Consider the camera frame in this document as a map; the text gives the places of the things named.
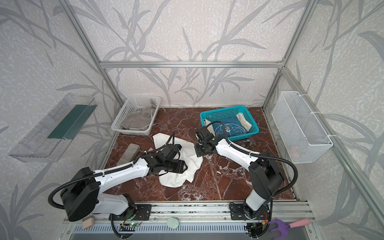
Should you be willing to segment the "blue beige Doraemon towel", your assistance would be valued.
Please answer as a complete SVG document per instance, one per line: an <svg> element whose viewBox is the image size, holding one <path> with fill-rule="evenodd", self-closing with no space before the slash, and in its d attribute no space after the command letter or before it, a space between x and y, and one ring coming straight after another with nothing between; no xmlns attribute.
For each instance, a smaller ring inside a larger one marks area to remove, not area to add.
<svg viewBox="0 0 384 240"><path fill-rule="evenodd" d="M211 122L204 119L205 126L207 126L208 130L214 136L224 135L224 131L226 132L227 137L244 135L247 134L252 127L252 124L246 120L243 113L238 113L235 117L220 120L220 122L225 124L225 129L223 129L223 125L220 123L213 123L208 127Z"/></svg>

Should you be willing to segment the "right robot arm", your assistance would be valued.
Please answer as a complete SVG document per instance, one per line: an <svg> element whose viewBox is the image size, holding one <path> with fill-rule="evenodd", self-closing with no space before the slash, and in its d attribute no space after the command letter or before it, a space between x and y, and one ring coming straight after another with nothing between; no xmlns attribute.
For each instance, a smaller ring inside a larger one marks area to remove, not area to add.
<svg viewBox="0 0 384 240"><path fill-rule="evenodd" d="M283 158L260 154L243 148L229 140L226 134L214 135L203 126L196 132L198 143L195 145L198 157L217 154L234 161L248 170L253 190L243 202L243 212L248 219L254 219L263 206L271 203L276 195L292 188L298 180L299 172L295 164ZM293 179L281 187L285 178L279 162L287 164L294 171Z"/></svg>

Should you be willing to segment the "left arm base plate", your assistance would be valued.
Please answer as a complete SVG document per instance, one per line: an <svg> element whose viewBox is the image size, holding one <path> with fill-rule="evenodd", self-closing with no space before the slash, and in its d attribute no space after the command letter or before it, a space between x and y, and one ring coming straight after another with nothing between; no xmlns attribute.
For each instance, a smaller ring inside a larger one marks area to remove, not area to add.
<svg viewBox="0 0 384 240"><path fill-rule="evenodd" d="M109 220L113 221L148 221L151 215L151 204L138 204L129 207L121 215L110 214Z"/></svg>

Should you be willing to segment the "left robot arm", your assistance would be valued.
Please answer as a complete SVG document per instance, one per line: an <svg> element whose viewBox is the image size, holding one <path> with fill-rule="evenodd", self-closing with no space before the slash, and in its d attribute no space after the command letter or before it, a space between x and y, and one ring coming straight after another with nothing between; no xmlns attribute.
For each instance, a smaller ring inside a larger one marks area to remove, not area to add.
<svg viewBox="0 0 384 240"><path fill-rule="evenodd" d="M105 170L80 169L71 181L57 187L48 203L57 209L65 210L68 220L79 221L91 214L113 214L121 216L135 204L122 195L109 195L105 192L117 185L133 179L167 173L182 174L188 166L180 157L180 144L166 144L158 150L141 155L137 160Z"/></svg>

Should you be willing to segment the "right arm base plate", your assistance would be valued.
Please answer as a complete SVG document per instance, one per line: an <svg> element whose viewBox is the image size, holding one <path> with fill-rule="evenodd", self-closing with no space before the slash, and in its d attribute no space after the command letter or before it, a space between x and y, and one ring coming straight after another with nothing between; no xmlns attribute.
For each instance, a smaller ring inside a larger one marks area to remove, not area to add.
<svg viewBox="0 0 384 240"><path fill-rule="evenodd" d="M229 203L231 220L250 220L250 221L265 221L268 219L270 208L268 205L262 205L259 210L253 211L251 208L243 204Z"/></svg>

